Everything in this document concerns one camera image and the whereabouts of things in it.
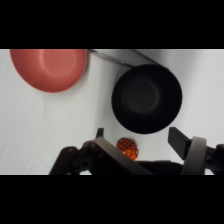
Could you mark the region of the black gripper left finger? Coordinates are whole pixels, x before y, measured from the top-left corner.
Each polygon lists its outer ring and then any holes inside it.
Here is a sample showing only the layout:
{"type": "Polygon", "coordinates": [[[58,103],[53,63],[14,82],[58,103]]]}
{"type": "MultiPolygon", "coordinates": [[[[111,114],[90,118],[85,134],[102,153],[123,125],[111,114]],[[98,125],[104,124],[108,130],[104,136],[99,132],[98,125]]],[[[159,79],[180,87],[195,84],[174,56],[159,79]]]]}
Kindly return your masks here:
{"type": "Polygon", "coordinates": [[[103,128],[97,130],[95,139],[85,142],[80,149],[63,148],[50,175],[80,175],[84,171],[92,175],[150,175],[105,140],[103,128]]]}

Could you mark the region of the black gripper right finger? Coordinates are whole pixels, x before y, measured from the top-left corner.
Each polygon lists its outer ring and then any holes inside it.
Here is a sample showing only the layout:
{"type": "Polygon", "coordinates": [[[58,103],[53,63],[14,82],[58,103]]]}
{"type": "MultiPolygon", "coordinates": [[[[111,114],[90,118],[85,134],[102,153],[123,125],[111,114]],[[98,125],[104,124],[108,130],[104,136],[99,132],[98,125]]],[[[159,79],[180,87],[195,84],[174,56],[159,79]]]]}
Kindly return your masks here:
{"type": "Polygon", "coordinates": [[[206,139],[189,139],[175,127],[169,129],[168,143],[184,161],[183,175],[204,175],[206,169],[214,175],[224,175],[224,144],[211,148],[206,139]]]}

